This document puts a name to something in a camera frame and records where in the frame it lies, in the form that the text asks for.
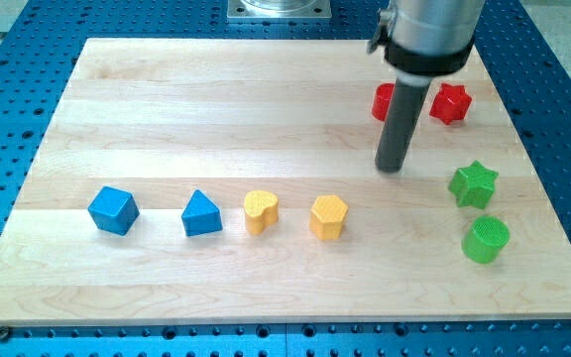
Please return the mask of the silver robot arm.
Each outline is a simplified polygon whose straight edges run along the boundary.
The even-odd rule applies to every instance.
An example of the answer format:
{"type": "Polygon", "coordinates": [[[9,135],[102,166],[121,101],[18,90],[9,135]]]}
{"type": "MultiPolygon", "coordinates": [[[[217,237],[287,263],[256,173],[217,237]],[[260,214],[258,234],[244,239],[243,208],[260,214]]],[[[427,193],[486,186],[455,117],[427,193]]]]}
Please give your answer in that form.
{"type": "Polygon", "coordinates": [[[367,53],[384,50],[397,80],[426,87],[460,70],[474,44],[484,0],[390,0],[379,10],[367,53]]]}

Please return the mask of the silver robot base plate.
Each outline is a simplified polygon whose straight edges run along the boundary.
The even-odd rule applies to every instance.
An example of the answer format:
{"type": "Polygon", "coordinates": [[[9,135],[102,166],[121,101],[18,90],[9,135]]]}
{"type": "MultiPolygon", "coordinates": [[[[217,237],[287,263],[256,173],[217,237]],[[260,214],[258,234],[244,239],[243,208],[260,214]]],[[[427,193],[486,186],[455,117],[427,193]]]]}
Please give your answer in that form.
{"type": "Polygon", "coordinates": [[[227,18],[254,19],[328,19],[330,0],[228,0],[227,18]]]}

